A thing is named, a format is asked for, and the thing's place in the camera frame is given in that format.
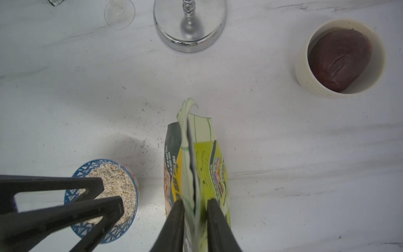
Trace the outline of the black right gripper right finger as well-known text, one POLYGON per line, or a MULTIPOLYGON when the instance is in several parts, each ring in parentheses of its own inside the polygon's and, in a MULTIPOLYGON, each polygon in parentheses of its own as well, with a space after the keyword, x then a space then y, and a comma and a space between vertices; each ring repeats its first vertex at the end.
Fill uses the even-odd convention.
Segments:
POLYGON ((242 252, 215 198, 207 202, 209 252, 242 252))

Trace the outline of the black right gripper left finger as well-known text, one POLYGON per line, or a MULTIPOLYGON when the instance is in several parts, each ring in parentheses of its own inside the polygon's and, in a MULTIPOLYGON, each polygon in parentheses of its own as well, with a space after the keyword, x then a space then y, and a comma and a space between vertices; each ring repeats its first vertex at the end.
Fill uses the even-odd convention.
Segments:
POLYGON ((185 227, 185 209, 181 199, 177 200, 150 252, 182 252, 185 227))

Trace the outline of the green oats bag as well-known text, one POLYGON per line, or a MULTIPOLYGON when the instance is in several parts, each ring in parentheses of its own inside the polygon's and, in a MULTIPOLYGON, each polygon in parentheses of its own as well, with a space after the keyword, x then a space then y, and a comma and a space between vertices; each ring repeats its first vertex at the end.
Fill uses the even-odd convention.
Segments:
POLYGON ((207 202, 216 199, 231 223, 227 167, 212 119, 191 113, 196 106, 186 99, 177 121, 167 126, 164 143, 164 197, 169 215, 182 200, 185 209, 183 251, 206 252, 207 202))

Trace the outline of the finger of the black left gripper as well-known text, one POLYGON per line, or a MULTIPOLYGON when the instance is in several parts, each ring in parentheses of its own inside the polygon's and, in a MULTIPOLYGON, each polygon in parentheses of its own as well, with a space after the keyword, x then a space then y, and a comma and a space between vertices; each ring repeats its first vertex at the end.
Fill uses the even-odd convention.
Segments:
MULTIPOLYGON (((50 234, 107 212, 107 203, 94 200, 70 203, 47 209, 9 213, 1 216, 1 251, 28 252, 50 234)), ((106 230, 107 224, 95 227, 81 239, 72 252, 92 252, 106 230)))
POLYGON ((43 177, 1 175, 1 214, 17 213, 14 196, 22 192, 84 189, 77 201, 93 200, 104 191, 98 177, 43 177))

